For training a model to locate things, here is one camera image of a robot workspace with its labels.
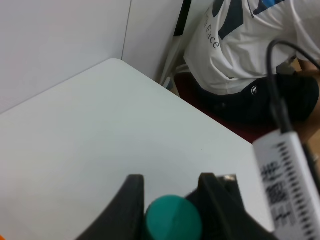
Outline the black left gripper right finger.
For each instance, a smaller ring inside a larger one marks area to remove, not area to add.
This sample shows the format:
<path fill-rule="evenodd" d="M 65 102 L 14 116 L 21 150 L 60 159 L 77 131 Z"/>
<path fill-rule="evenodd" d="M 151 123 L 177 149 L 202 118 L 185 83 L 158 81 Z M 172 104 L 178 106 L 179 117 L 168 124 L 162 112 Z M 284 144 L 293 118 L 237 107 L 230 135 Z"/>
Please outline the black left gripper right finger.
<path fill-rule="evenodd" d="M 237 177 L 201 173 L 187 197 L 202 221 L 202 240 L 275 240 L 245 210 Z"/>

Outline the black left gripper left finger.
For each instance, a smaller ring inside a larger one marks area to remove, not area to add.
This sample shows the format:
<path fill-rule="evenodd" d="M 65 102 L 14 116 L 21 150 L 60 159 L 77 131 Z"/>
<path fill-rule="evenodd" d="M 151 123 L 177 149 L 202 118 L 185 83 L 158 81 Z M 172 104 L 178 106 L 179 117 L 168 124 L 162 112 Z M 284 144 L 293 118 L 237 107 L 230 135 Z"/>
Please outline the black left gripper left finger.
<path fill-rule="evenodd" d="M 141 174 L 128 175 L 100 214 L 79 240 L 140 240 L 145 214 L 145 181 Z"/>

